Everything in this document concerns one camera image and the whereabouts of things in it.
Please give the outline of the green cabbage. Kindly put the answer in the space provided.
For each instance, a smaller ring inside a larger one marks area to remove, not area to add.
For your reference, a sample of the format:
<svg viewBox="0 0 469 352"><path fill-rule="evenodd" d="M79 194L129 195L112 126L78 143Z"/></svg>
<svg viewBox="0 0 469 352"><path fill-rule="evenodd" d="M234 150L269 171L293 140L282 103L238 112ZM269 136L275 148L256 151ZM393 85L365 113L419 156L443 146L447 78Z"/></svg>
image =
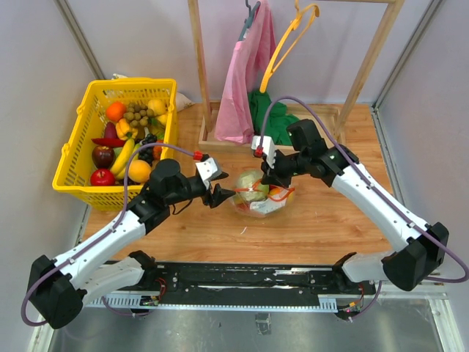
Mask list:
<svg viewBox="0 0 469 352"><path fill-rule="evenodd" d="M244 202L259 202L267 199L269 186L261 183L262 172L248 170L240 174L235 184L235 191Z"/></svg>

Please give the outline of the clear zip top bag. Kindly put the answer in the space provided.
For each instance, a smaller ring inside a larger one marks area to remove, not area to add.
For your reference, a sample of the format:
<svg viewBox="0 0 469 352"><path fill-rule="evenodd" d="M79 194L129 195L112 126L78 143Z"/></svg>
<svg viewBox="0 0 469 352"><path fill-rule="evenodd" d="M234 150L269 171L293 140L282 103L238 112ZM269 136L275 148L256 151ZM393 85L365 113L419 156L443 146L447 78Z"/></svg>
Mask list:
<svg viewBox="0 0 469 352"><path fill-rule="evenodd" d="M262 176L260 170L249 169L237 178L230 202L238 213L264 218L279 212L293 201L295 187L263 184Z"/></svg>

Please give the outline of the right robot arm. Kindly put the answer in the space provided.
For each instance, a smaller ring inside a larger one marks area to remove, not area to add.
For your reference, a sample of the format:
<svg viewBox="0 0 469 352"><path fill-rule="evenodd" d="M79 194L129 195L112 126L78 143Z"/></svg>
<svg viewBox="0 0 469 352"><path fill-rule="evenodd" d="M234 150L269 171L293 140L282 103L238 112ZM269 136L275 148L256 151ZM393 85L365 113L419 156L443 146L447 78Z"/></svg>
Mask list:
<svg viewBox="0 0 469 352"><path fill-rule="evenodd" d="M328 147L312 120L287 128L294 153L283 154L269 136L255 136L251 148L262 158L262 183L289 186L292 177L310 175L348 198L385 235L390 252L351 253L340 259L333 287L349 293L359 282L387 279L399 289L413 290L442 263L448 229L418 217L392 197L345 146Z"/></svg>

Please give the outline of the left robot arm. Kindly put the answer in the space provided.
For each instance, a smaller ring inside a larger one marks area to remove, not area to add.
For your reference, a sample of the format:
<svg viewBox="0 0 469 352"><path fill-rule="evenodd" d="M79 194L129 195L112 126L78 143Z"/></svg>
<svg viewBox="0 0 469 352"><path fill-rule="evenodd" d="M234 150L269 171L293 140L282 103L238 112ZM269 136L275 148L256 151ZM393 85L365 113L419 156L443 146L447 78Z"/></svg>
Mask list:
<svg viewBox="0 0 469 352"><path fill-rule="evenodd" d="M23 322L34 325L26 316L28 303L45 324L60 329L96 298L122 287L152 288L157 272L145 253L132 253L112 265L106 261L162 224L170 216L172 205L200 198L204 205L218 207L234 192L211 183L226 177L228 173L208 155L196 163L196 173L191 177L181 173L180 164L174 159L161 161L140 193L103 229L53 259L42 255L32 263L21 305Z"/></svg>

